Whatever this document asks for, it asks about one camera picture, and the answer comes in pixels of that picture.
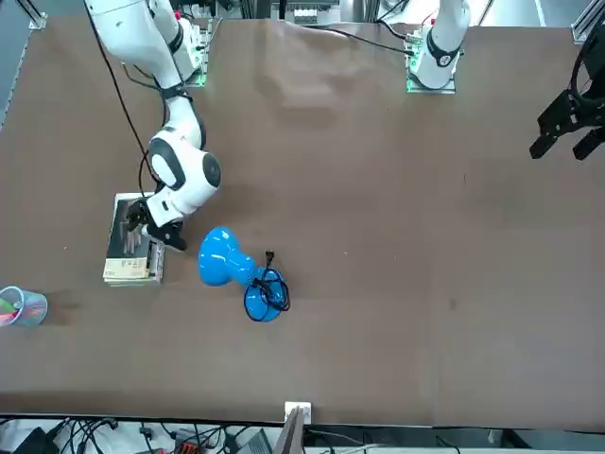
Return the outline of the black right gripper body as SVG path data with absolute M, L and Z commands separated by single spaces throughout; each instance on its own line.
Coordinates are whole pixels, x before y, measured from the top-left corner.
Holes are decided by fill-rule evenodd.
M 134 233 L 138 231 L 139 233 L 145 233 L 150 221 L 151 216 L 147 208 L 147 200 L 134 200 L 127 210 L 128 232 Z

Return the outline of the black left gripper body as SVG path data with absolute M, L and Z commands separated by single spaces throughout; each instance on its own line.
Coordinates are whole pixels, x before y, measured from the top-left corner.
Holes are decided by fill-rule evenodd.
M 604 125 L 603 92 L 584 92 L 579 95 L 579 125 L 581 127 Z

